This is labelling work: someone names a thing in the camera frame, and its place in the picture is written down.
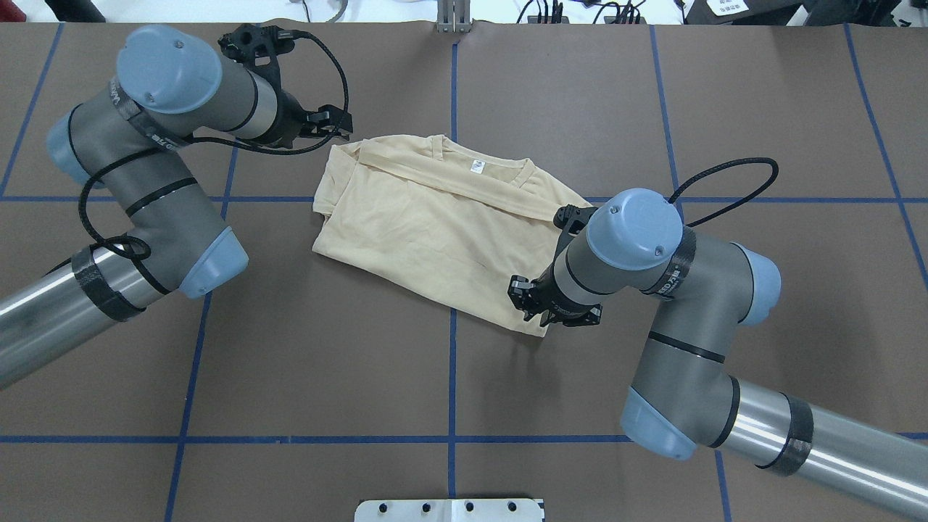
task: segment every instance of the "t-shirt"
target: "t-shirt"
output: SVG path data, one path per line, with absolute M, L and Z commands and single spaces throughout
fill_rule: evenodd
M 385 136 L 331 148 L 313 210 L 313 252 L 516 332 L 544 336 L 507 295 L 551 263 L 563 205 L 590 206 L 531 160 L 445 136 Z

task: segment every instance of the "white tag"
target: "white tag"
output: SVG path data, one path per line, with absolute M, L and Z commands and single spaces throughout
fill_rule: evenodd
M 735 13 L 741 13 L 748 10 L 748 6 L 744 4 L 744 0 L 707 0 L 709 3 L 709 8 L 712 9 L 712 12 L 715 13 L 718 17 L 724 17 L 726 15 L 733 15 Z

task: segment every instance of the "beige shirt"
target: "beige shirt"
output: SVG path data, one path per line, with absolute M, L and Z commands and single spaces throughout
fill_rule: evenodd
M 507 296 L 534 279 L 561 231 L 551 222 L 583 198 L 531 160 L 501 160 L 444 136 L 385 136 L 331 148 L 313 210 L 313 252 L 516 332 L 544 336 Z

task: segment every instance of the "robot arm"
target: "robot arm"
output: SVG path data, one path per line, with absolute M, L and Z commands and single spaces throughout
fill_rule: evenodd
M 569 326 L 599 322 L 599 304 L 626 286 L 663 300 L 621 418 L 632 440 L 678 460 L 698 445 L 730 450 L 928 520 L 928 448 L 724 373 L 738 325 L 777 303 L 773 262 L 684 227 L 646 189 L 565 213 L 578 222 L 564 233 L 575 236 L 538 279 L 513 276 L 509 296 L 526 320 L 540 313 Z
M 251 148 L 351 132 L 347 112 L 304 111 L 280 87 L 277 54 L 299 37 L 315 39 L 239 27 L 220 44 L 243 67 L 167 26 L 129 35 L 116 77 L 52 128 L 47 147 L 85 191 L 96 173 L 95 187 L 105 185 L 134 227 L 0 301 L 0 389 L 174 290 L 200 297 L 244 270 L 248 256 L 235 233 L 175 152 L 202 126 Z M 262 57 L 269 63 L 255 65 Z

